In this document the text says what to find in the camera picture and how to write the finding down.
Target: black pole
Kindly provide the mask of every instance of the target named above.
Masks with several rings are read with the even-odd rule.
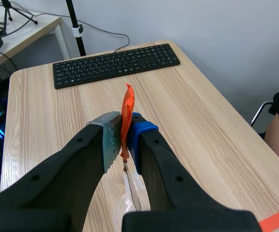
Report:
[[[80,32],[80,30],[82,30],[82,28],[80,28],[80,26],[78,25],[75,9],[73,8],[72,0],[66,0],[66,4],[67,4],[67,7],[68,7],[68,11],[70,13],[70,17],[71,17],[71,20],[72,20],[73,28],[74,29],[78,29],[79,32]],[[80,56],[85,56],[86,55],[86,51],[85,51],[85,46],[83,44],[83,40],[82,40],[81,36],[79,36],[79,37],[75,36],[75,38],[76,38],[76,41],[77,41],[77,45],[78,45]]]

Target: white desk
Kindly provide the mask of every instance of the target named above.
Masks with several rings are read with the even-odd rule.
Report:
[[[0,6],[0,22],[4,21],[4,11],[5,9]],[[13,18],[12,21],[7,20],[7,33],[10,33],[20,26],[22,26],[27,19],[15,12],[14,10],[10,10],[10,14]],[[39,39],[43,35],[48,33],[55,34],[59,47],[61,49],[62,55],[64,59],[69,59],[70,55],[68,53],[65,40],[63,38],[63,34],[60,27],[60,17],[53,16],[53,15],[41,15],[38,17],[34,17],[33,19],[38,21],[38,24],[35,25],[33,22],[29,22],[25,25],[22,29],[6,36],[3,38],[3,46],[0,49],[0,52],[4,53],[8,57],[12,57],[35,40]],[[0,54],[0,65],[5,62],[7,58]]]

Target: keyboard key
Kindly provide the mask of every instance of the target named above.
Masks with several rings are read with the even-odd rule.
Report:
[[[113,76],[113,75],[117,75],[117,71],[104,72],[104,73],[99,73],[99,74],[92,75],[92,76],[85,76],[85,77],[82,78],[82,81],[86,81],[86,80],[89,80],[89,79],[98,79],[98,78]]]
[[[161,61],[161,62],[158,63],[158,65],[160,65],[160,66],[165,65],[165,64],[168,64],[168,62],[167,61]]]
[[[56,75],[56,77],[61,77],[61,76],[65,76],[65,73],[60,72],[60,73],[58,73],[58,74]]]
[[[173,62],[174,62],[174,63],[178,63],[178,59],[177,59],[177,57],[172,56],[172,59],[173,59]]]
[[[170,50],[167,50],[168,54],[171,55],[171,56],[174,56],[174,52],[170,49]]]
[[[68,79],[68,76],[62,76],[62,77],[55,78],[55,81],[64,81],[64,80],[67,80],[67,79]]]

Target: white wall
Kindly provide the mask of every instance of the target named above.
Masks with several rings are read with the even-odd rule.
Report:
[[[14,0],[29,10],[68,15],[63,0]],[[131,45],[174,41],[237,111],[250,121],[279,90],[279,0],[73,0],[77,18],[126,33]],[[69,19],[62,31],[72,57],[79,55]],[[86,28],[88,54],[116,49],[126,39]],[[61,59],[46,51],[29,57]],[[16,56],[16,60],[26,60]]]

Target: tripod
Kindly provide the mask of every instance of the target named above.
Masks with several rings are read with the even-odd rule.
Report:
[[[38,22],[36,20],[33,20],[33,16],[29,17],[27,15],[25,15],[24,13],[22,13],[21,11],[17,10],[16,8],[12,7],[11,3],[8,1],[8,0],[1,0],[2,1],[2,4],[3,4],[3,7],[5,7],[5,15],[4,15],[4,28],[3,28],[3,31],[2,31],[2,34],[3,35],[6,35],[6,24],[7,24],[7,16],[8,19],[10,21],[13,20],[13,18],[11,17],[10,15],[10,9],[13,9],[14,11],[18,12],[19,14],[21,14],[22,16],[24,16],[25,18],[31,20],[33,23],[35,24],[38,24]]]

